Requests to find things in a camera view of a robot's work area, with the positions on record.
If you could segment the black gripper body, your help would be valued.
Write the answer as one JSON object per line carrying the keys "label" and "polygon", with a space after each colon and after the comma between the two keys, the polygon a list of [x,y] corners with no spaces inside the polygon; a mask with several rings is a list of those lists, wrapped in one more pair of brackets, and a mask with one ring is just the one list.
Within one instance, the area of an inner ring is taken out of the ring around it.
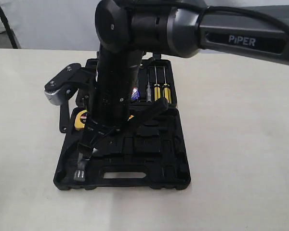
{"label": "black gripper body", "polygon": [[128,121],[143,53],[129,49],[114,53],[100,46],[97,82],[91,82],[86,129],[120,127]]}

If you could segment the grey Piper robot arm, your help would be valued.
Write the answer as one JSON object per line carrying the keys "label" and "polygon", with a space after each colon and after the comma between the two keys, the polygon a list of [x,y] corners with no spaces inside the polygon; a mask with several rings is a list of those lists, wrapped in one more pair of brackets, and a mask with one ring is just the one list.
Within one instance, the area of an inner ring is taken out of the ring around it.
{"label": "grey Piper robot arm", "polygon": [[109,136],[133,131],[168,109],[166,98],[130,117],[130,98],[145,52],[190,58],[215,50],[289,65],[287,11],[278,18],[254,9],[175,0],[103,0],[95,11],[100,40],[97,75],[88,86],[88,117],[78,150],[89,159]]}

